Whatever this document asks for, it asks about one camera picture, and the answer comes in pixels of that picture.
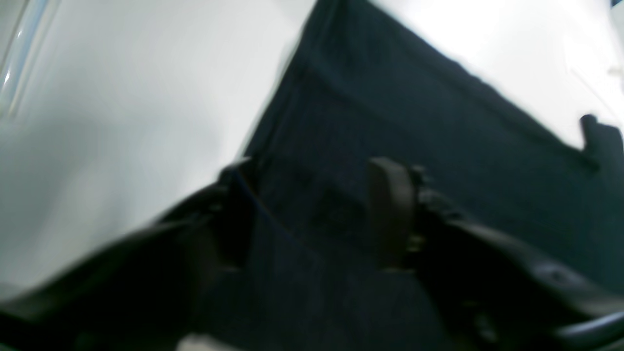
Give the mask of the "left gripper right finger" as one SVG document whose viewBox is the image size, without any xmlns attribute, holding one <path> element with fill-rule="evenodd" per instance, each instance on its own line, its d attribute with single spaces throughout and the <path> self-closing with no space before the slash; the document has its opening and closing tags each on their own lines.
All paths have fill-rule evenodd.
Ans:
<svg viewBox="0 0 624 351">
<path fill-rule="evenodd" d="M 457 351 L 621 351 L 623 298 L 535 247 L 468 220 L 424 180 L 368 162 L 379 265 L 424 285 Z"/>
</svg>

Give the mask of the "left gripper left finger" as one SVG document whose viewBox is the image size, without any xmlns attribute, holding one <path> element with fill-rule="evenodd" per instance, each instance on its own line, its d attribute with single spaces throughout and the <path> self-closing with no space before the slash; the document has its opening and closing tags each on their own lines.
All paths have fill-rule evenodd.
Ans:
<svg viewBox="0 0 624 351">
<path fill-rule="evenodd" d="M 155 222 L 1 303 L 3 351 L 173 351 L 211 288 L 243 269 L 257 162 L 243 158 Z"/>
</svg>

